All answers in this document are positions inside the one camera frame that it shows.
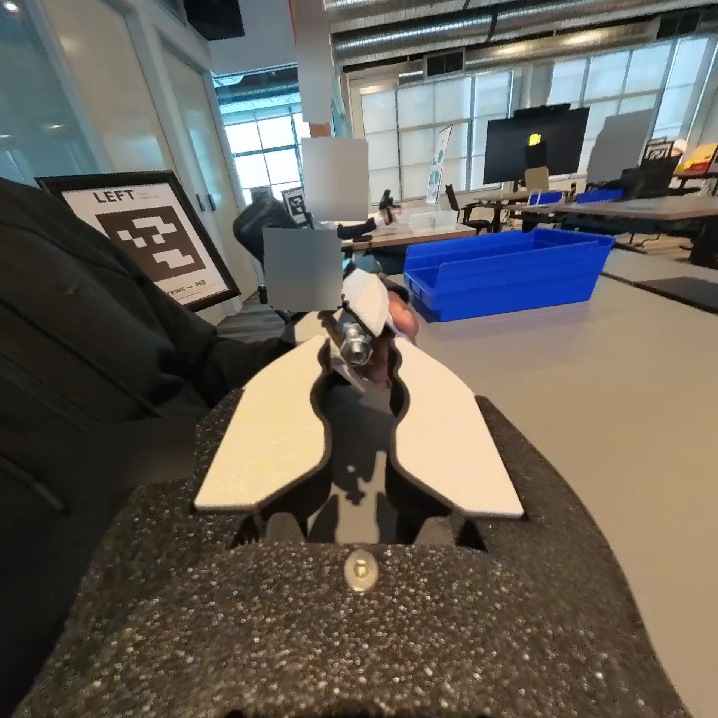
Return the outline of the black framed marker sign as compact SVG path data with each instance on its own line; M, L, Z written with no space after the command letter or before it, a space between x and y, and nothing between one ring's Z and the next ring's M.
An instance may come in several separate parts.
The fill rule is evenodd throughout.
M171 170L35 177L158 288L198 312L240 290Z

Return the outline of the person's left forearm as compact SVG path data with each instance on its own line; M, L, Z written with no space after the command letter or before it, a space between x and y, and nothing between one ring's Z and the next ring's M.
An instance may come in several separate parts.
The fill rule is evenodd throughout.
M295 347L288 336L247 343L215 333L187 380L214 407Z

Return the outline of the black desk mat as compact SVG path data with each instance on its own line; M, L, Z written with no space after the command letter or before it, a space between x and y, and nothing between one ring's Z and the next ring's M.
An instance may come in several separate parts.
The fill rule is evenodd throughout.
M668 300L717 315L717 283L715 282L696 277L679 276L636 282L635 286Z

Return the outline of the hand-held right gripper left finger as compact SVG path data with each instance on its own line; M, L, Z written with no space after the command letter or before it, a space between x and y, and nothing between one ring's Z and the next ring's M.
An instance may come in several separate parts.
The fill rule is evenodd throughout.
M327 466L319 390L329 364L329 339L314 336L247 382L195 496L198 512L256 512Z

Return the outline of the metal ventilation duct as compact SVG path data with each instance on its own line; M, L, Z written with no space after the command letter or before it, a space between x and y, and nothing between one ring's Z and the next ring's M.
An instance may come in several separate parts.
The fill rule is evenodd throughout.
M360 65L715 6L716 1L328 1L336 62Z

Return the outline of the black computer monitor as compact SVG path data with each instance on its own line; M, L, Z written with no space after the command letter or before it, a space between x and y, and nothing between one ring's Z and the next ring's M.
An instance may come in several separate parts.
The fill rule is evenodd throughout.
M516 182L528 169L546 167L549 176L579 169L589 108L548 105L516 111L487 123L483 182Z

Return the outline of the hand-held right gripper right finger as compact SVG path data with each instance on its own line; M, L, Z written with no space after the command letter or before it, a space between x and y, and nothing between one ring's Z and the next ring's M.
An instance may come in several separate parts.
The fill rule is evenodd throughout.
M522 518L524 507L469 386L408 339L392 345L403 394L391 447L399 474L463 516Z

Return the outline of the person's left hand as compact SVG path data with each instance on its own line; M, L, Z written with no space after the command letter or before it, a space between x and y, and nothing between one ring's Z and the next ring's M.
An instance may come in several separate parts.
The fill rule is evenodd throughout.
M419 323L412 308L399 294L388 292L389 317L397 333L404 336L413 345L417 344Z

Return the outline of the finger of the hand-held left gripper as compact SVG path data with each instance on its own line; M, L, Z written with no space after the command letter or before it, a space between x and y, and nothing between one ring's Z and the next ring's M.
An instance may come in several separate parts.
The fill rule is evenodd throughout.
M304 344L315 337L335 342L336 312L308 312L294 324L294 343Z
M343 280L346 310L372 337L380 337L390 320L389 291L377 274L355 268Z

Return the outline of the blue plastic bin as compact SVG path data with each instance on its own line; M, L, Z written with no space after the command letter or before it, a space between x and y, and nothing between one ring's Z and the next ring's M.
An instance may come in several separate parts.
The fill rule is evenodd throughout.
M451 322L589 301L612 236L512 230L408 247L403 280L430 318Z

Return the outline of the steel bolt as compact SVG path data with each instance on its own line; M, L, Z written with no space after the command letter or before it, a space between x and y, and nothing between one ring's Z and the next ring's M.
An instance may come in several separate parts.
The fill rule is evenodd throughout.
M342 359L355 370L367 370L375 353L378 336L353 316L339 323L339 351Z

